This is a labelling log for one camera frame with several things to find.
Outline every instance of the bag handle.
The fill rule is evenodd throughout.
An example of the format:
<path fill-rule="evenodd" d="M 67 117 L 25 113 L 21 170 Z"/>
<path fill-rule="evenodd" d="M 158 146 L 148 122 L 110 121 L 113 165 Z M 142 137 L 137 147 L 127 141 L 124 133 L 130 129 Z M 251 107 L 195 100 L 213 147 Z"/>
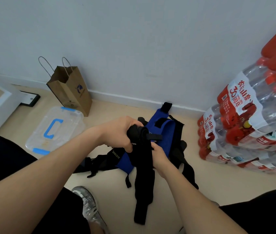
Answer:
<path fill-rule="evenodd" d="M 53 70 L 53 72 L 55 72 L 55 70 L 51 67 L 51 65 L 49 64 L 49 62 L 46 60 L 46 58 L 44 58 L 43 56 L 40 56 L 39 59 L 40 59 L 41 57 L 48 63 L 48 65 L 49 65 L 50 68 Z M 40 60 L 39 60 L 39 63 L 40 63 L 41 66 L 44 68 L 44 70 L 47 72 L 47 74 L 49 74 L 49 72 L 46 70 L 46 68 L 45 68 L 45 67 L 42 65 L 42 63 L 40 62 Z"/>
<path fill-rule="evenodd" d="M 62 64 L 63 64 L 63 67 L 64 67 L 64 69 L 65 69 L 65 72 L 67 73 L 67 76 L 68 77 L 70 77 L 69 76 L 69 74 L 68 74 L 68 72 L 66 71 L 66 68 L 65 68 L 65 66 L 64 66 L 64 63 L 63 63 L 63 58 L 62 58 Z"/>

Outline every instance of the black pants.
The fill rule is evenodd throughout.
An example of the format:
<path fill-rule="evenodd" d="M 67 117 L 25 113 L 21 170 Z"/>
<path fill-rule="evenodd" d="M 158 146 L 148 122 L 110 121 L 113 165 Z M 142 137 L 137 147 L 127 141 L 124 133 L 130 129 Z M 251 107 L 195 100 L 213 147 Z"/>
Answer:
<path fill-rule="evenodd" d="M 0 137 L 0 180 L 36 161 L 15 143 Z M 220 207 L 248 233 L 276 232 L 276 190 L 267 192 L 248 202 Z M 34 233 L 72 230 L 90 233 L 87 220 L 82 215 L 83 201 L 63 188 Z"/>
<path fill-rule="evenodd" d="M 15 143 L 0 137 L 0 181 L 36 160 Z M 74 233 L 90 233 L 82 212 L 83 200 L 63 188 L 33 233 L 60 233 L 70 230 Z"/>

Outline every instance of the plastic box lid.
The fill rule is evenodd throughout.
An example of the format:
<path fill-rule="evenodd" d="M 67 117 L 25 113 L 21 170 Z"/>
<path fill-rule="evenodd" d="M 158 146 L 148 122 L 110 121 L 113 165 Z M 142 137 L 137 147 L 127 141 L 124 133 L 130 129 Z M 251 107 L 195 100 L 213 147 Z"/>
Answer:
<path fill-rule="evenodd" d="M 41 155 L 49 154 L 85 130 L 82 112 L 65 107 L 53 107 L 28 138 L 27 149 Z"/>

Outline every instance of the brown paper bag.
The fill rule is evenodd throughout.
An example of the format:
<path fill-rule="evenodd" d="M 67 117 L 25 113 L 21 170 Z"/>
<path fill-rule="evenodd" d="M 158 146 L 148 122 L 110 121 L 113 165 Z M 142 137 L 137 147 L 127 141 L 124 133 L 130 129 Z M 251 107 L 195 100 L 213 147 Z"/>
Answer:
<path fill-rule="evenodd" d="M 55 70 L 45 59 L 45 61 L 54 71 L 51 76 L 45 69 L 45 67 L 43 67 L 42 63 L 39 61 L 41 66 L 50 76 L 50 80 L 47 82 L 47 86 L 64 107 L 79 110 L 84 114 L 85 117 L 88 117 L 89 110 L 92 105 L 92 99 L 87 90 L 83 77 L 81 76 L 78 67 L 71 66 L 67 59 L 66 61 L 70 64 L 70 67 L 65 67 L 63 59 L 66 58 L 62 58 L 63 66 L 57 66 Z"/>

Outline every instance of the baseboard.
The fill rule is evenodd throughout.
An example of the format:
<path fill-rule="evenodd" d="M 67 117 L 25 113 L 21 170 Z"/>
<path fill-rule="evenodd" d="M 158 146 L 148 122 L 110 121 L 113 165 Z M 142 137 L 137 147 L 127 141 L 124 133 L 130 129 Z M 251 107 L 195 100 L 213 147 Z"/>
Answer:
<path fill-rule="evenodd" d="M 0 79 L 4 80 L 7 83 L 13 84 L 13 85 L 21 85 L 31 88 L 39 88 L 43 90 L 50 90 L 45 82 L 41 81 L 35 81 L 35 80 L 28 80 L 28 79 L 19 79 L 19 78 L 13 78 L 6 75 L 0 75 Z M 146 108 L 146 109 L 152 109 L 157 110 L 162 106 L 163 102 L 157 102 L 152 100 L 146 100 L 141 98 L 133 98 L 128 97 L 124 95 L 118 95 L 118 94 L 110 94 L 105 92 L 100 92 L 97 90 L 88 90 L 92 96 L 93 99 L 97 99 L 100 101 L 106 101 L 106 102 L 112 102 L 117 104 L 123 104 L 127 106 L 133 106 L 138 108 Z M 175 105 L 173 104 L 170 113 L 172 114 L 178 114 L 183 116 L 188 116 L 191 118 L 199 118 L 204 113 L 203 110 Z"/>

